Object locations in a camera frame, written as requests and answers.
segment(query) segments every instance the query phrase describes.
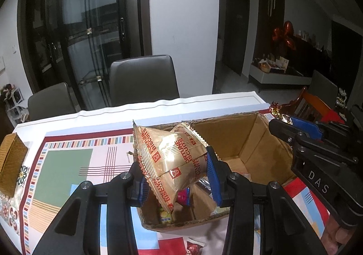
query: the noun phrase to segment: glass panel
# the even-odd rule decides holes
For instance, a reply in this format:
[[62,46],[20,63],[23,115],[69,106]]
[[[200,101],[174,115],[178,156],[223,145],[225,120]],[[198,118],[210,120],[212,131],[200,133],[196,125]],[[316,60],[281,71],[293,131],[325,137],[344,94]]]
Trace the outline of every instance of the glass panel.
[[73,86],[67,72],[59,38],[59,27],[57,22],[57,0],[45,0],[45,16],[47,33],[49,36],[48,48],[51,53],[53,65],[61,81],[68,84],[73,104],[76,107],[76,111],[78,112],[81,110],[81,108],[74,94]]
[[44,89],[60,82],[49,48],[44,0],[27,0],[26,10],[32,69],[40,89]]
[[68,54],[88,109],[110,106],[109,68],[122,58],[117,0],[62,0]]

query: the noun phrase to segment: blue gripper pad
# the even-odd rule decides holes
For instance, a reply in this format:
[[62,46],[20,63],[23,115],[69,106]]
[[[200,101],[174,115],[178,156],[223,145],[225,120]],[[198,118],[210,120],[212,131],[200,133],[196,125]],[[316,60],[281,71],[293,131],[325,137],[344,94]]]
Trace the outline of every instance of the blue gripper pad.
[[310,121],[305,121],[305,120],[302,120],[302,119],[294,118],[292,116],[290,118],[291,118],[291,120],[293,122],[293,126],[300,129],[301,132],[308,133],[309,137],[311,139],[321,140],[323,134],[322,134],[322,132],[320,132],[317,125],[315,125],[314,123],[312,123]]
[[143,205],[144,202],[147,200],[147,197],[149,195],[150,186],[146,181],[146,178],[143,177],[142,181],[140,182],[140,193],[139,193],[139,202],[140,205]]
[[214,169],[211,156],[207,153],[206,159],[206,175],[208,177],[208,181],[211,185],[211,192],[213,200],[217,203],[217,206],[222,205],[222,195],[221,195],[221,188],[220,183],[218,180],[218,176],[216,170]]

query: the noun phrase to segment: doorway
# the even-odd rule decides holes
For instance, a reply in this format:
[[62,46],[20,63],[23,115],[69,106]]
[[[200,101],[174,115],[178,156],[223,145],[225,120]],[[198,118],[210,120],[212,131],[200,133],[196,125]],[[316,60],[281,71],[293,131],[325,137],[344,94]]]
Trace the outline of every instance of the doorway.
[[226,25],[222,61],[242,74],[245,59],[250,0],[226,0]]
[[331,80],[347,93],[352,92],[362,55],[362,36],[346,26],[331,22]]

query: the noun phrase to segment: orange chair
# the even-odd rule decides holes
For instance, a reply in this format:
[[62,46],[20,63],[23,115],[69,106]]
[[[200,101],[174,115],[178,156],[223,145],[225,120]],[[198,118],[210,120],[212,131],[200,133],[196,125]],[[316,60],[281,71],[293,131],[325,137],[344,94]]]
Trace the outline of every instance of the orange chair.
[[282,104],[280,113],[294,116],[307,121],[318,121],[330,111],[329,106],[319,97],[311,95],[304,87],[300,95],[290,103]]

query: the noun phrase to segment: screw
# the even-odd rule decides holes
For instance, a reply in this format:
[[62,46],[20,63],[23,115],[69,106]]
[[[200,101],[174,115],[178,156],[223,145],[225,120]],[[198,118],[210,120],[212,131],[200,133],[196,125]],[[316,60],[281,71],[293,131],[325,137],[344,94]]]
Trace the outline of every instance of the screw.
[[277,189],[280,187],[280,184],[277,181],[271,181],[270,186],[274,189]]
[[233,180],[236,180],[240,177],[240,175],[237,172],[232,172],[229,177]]
[[89,188],[91,186],[91,183],[89,181],[83,181],[81,183],[81,189],[86,190],[87,188]]
[[120,176],[121,176],[122,179],[129,179],[131,177],[131,173],[130,172],[122,172]]

